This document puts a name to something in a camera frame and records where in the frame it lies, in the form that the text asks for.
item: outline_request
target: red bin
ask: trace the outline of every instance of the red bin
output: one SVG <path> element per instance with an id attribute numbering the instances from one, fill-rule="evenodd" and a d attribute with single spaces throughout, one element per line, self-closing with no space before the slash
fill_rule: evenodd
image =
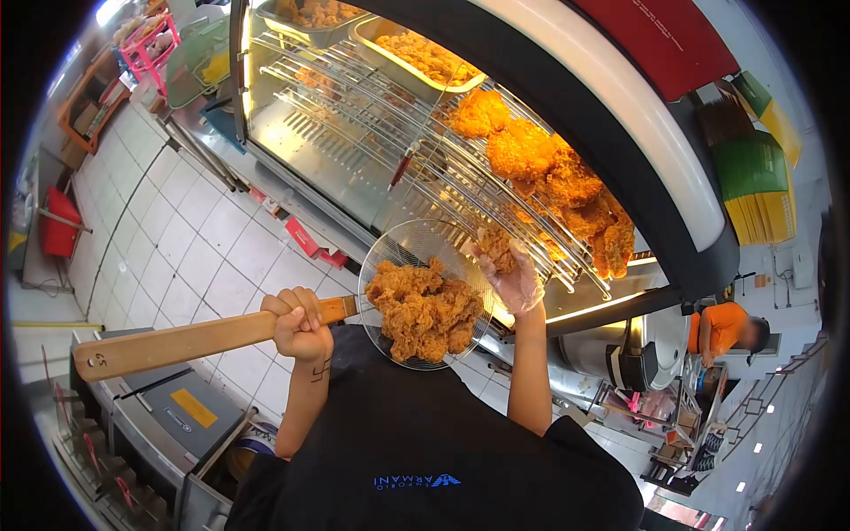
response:
<path id="1" fill-rule="evenodd" d="M 68 199 L 67 195 L 58 191 L 53 185 L 48 186 L 44 210 L 72 223 L 82 225 L 82 218 L 74 204 Z M 47 216 L 41 216 L 39 223 L 42 252 L 70 258 L 74 252 L 74 242 L 77 240 L 79 230 Z"/>

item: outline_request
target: food warmer display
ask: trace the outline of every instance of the food warmer display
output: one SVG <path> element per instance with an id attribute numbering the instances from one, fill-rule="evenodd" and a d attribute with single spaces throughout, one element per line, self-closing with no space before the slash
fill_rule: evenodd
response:
<path id="1" fill-rule="evenodd" d="M 708 163 L 578 8 L 355 3 L 239 0 L 230 17 L 239 140 L 351 234 L 371 245 L 435 217 L 461 246 L 504 229 L 547 283 L 549 336 L 734 277 Z M 509 336 L 511 316 L 494 317 Z"/>

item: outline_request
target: pink rack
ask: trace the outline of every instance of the pink rack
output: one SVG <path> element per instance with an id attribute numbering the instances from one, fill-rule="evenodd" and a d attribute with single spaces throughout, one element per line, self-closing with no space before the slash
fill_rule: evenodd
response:
<path id="1" fill-rule="evenodd" d="M 148 47 L 156 40 L 156 36 L 163 33 L 166 29 L 171 30 L 173 41 L 162 54 L 152 59 L 148 56 Z M 127 61 L 127 66 L 130 71 L 136 76 L 136 79 L 141 80 L 144 74 L 149 74 L 156 83 L 156 90 L 163 96 L 168 96 L 166 90 L 166 80 L 164 75 L 160 75 L 160 69 L 163 68 L 168 61 L 168 56 L 180 44 L 180 35 L 174 28 L 174 22 L 171 13 L 165 13 L 162 21 L 156 25 L 153 31 L 141 37 L 136 41 L 136 36 L 145 28 L 141 25 L 130 37 L 127 38 L 127 44 L 118 49 L 121 52 L 124 60 Z"/>

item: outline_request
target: orange shirt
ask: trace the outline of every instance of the orange shirt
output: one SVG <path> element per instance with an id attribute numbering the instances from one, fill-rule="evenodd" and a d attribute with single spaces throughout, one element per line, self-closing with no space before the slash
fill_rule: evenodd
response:
<path id="1" fill-rule="evenodd" d="M 734 302 L 724 302 L 709 306 L 703 310 L 711 325 L 711 350 L 719 350 L 723 355 L 738 341 L 738 330 L 749 315 Z M 700 351 L 700 315 L 691 315 L 691 330 L 688 338 L 688 352 Z"/>

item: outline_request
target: wire mesh strainer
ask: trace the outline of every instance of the wire mesh strainer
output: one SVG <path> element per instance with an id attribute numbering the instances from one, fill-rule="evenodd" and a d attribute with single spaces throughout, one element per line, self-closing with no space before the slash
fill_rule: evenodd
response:
<path id="1" fill-rule="evenodd" d="M 415 370 L 443 369 L 466 356 L 481 341 L 490 323 L 495 295 L 490 282 L 481 273 L 479 267 L 460 252 L 463 243 L 470 239 L 474 240 L 473 234 L 451 223 L 437 219 L 413 219 L 384 233 L 369 250 L 363 262 L 363 268 L 360 270 L 357 306 L 366 333 L 385 356 L 393 358 L 389 352 L 393 341 L 381 334 L 383 317 L 377 308 L 372 306 L 365 294 L 366 285 L 375 276 L 377 265 L 384 260 L 397 266 L 410 264 L 422 268 L 428 266 L 428 260 L 432 257 L 437 257 L 445 265 L 442 272 L 444 279 L 464 280 L 484 302 L 484 311 L 473 328 L 473 338 L 463 352 L 446 353 L 443 361 L 439 363 L 419 358 L 408 358 L 404 362 L 396 363 Z"/>

